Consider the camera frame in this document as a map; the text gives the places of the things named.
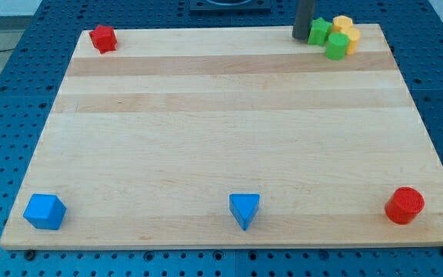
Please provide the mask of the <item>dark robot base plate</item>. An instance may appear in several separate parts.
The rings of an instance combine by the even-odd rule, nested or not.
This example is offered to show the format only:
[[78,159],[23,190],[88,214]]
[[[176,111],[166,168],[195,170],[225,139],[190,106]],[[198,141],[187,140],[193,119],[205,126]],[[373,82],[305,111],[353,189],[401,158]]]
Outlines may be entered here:
[[270,11],[271,0],[189,0],[191,12]]

